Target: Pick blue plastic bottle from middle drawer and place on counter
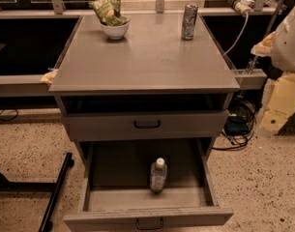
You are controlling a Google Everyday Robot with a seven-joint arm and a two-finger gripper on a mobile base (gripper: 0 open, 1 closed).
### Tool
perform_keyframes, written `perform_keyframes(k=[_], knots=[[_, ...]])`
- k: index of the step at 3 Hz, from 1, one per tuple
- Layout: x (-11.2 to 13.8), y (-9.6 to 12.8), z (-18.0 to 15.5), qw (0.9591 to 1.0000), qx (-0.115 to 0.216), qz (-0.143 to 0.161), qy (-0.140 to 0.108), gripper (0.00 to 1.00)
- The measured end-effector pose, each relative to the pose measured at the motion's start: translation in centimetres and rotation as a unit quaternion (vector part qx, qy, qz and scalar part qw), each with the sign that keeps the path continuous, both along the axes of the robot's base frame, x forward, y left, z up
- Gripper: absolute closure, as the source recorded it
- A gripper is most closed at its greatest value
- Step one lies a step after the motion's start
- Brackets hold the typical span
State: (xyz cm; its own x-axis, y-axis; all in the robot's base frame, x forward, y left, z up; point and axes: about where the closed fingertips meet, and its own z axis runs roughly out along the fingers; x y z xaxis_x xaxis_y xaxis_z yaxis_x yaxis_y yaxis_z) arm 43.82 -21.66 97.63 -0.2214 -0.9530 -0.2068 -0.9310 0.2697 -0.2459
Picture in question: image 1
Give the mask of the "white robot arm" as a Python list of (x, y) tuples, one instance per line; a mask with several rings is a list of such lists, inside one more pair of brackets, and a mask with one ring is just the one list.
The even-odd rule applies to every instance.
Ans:
[(251, 53), (270, 57), (272, 65), (282, 71), (277, 80), (267, 79), (258, 114), (258, 129), (277, 134), (295, 113), (295, 7)]

